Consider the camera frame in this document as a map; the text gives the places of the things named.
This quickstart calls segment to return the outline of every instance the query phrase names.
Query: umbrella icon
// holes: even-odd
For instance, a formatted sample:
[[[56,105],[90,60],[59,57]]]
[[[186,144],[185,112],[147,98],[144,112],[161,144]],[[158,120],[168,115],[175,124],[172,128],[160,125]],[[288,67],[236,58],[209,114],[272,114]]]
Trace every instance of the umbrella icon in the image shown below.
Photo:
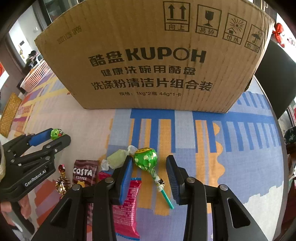
[[[260,36],[258,34],[252,34],[252,36],[254,37],[254,40],[252,41],[252,43],[256,43],[256,41],[259,39],[261,40]]]

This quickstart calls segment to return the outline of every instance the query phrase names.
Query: green candy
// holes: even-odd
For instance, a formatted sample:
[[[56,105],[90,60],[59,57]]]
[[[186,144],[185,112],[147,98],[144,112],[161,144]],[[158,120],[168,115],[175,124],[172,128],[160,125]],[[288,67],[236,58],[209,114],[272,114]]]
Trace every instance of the green candy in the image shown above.
[[[58,139],[64,134],[64,132],[61,129],[53,129],[50,133],[50,137],[52,140]]]
[[[138,149],[134,155],[135,164],[144,171],[153,169],[157,164],[157,154],[152,148]]]

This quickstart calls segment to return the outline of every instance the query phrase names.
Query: fragile symbol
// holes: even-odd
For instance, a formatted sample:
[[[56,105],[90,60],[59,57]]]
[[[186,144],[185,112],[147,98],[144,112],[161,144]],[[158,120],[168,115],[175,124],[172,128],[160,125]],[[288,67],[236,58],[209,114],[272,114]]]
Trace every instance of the fragile symbol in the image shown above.
[[[206,20],[207,20],[208,22],[207,22],[206,24],[204,24],[204,25],[205,25],[205,26],[212,27],[212,25],[210,25],[210,21],[212,21],[213,18],[214,18],[214,12],[206,10],[206,11],[205,11],[205,18],[206,18]]]
[[[195,32],[217,37],[222,11],[209,6],[197,5],[197,21]]]

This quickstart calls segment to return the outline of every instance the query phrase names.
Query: finger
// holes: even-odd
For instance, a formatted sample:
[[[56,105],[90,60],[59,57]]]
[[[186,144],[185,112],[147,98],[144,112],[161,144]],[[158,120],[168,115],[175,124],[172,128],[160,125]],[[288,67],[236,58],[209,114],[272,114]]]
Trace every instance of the finger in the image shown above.
[[[15,224],[13,223],[13,221],[10,219],[10,217],[7,215],[7,213],[3,212],[2,211],[2,214],[3,214],[3,217],[5,218],[6,222],[12,226],[15,226]]]
[[[1,202],[0,203],[0,209],[3,212],[10,213],[12,211],[10,202]]]
[[[25,219],[28,219],[31,215],[31,205],[28,195],[24,196],[20,201],[19,205],[21,207],[20,212]]]

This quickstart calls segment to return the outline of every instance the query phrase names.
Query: wrapped candy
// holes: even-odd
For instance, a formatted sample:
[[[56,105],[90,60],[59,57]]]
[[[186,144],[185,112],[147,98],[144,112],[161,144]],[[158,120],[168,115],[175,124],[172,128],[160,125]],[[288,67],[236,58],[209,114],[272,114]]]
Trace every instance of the wrapped candy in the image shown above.
[[[70,180],[66,177],[66,170],[63,164],[59,165],[59,172],[61,176],[56,181],[56,189],[58,193],[62,194],[62,198],[70,188]]]
[[[101,168],[103,171],[108,171],[109,167],[116,169],[122,167],[127,155],[134,155],[137,148],[134,146],[128,146],[128,150],[119,149],[110,156],[107,160],[103,159],[101,162]]]
[[[157,164],[157,154],[152,148],[142,148],[138,149],[134,155],[135,164],[144,171],[151,174],[153,180],[156,183],[157,191],[161,192],[166,202],[171,209],[174,209],[173,204],[165,193],[164,186],[165,182],[157,175],[155,171],[155,166]]]

